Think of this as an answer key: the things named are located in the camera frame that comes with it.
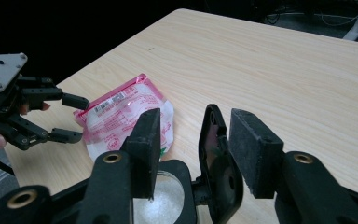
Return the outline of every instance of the food package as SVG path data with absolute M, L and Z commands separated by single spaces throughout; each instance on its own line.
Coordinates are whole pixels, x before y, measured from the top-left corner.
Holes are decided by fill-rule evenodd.
M 141 74 L 74 112 L 93 161 L 106 151 L 120 150 L 139 116 L 154 108 L 161 113 L 161 153 L 173 142 L 173 106 L 145 74 Z

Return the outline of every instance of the robotic hand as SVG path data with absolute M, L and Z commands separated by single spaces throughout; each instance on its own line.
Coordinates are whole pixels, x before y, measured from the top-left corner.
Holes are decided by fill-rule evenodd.
M 20 70 L 27 56 L 0 54 L 0 134 L 21 150 L 47 141 L 76 143 L 82 133 L 53 129 L 51 133 L 24 119 L 19 106 L 27 104 L 29 111 L 42 110 L 45 101 L 62 100 L 63 105 L 86 109 L 89 101 L 62 92 L 49 77 L 23 77 Z

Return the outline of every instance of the light wood surface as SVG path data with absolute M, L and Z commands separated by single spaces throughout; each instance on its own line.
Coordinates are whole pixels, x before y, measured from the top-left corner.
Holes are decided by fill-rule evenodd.
M 342 186 L 358 191 L 358 43 L 179 9 L 58 86 L 92 101 L 141 73 L 174 106 L 173 145 L 163 160 L 184 161 L 192 179 L 200 175 L 205 107 L 217 104 L 228 127 L 231 108 L 250 111 L 283 140 L 285 151 L 318 157 Z M 26 118 L 47 130 L 82 131 L 73 108 L 51 104 Z M 6 152 L 20 186 L 44 185 L 52 194 L 92 169 L 83 142 L 47 142 L 27 151 L 7 146 Z M 207 209 L 199 216 L 210 222 Z M 254 199 L 245 185 L 229 223 L 278 223 L 273 201 Z

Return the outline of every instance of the screw hole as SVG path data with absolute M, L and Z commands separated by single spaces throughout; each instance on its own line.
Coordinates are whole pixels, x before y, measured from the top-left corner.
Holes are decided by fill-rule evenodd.
M 106 163 L 114 163 L 121 160 L 121 155 L 117 153 L 112 153 L 103 158 L 103 161 Z
M 34 189 L 28 189 L 22 192 L 17 193 L 7 202 L 7 207 L 16 209 L 21 208 L 25 205 L 30 204 L 34 199 L 36 199 L 37 192 Z
M 306 164 L 311 164 L 313 163 L 313 159 L 312 157 L 305 155 L 305 154 L 296 154 L 295 155 L 295 160 L 302 162 L 302 163 L 306 163 Z

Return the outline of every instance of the barcode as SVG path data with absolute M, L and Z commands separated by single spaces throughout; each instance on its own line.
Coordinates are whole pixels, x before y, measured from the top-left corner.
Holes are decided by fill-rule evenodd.
M 119 92 L 118 94 L 114 95 L 112 98 L 106 100 L 102 104 L 95 106 L 94 111 L 98 113 L 99 111 L 105 109 L 107 106 L 111 105 L 112 103 L 120 101 L 125 97 L 126 95 L 123 92 Z

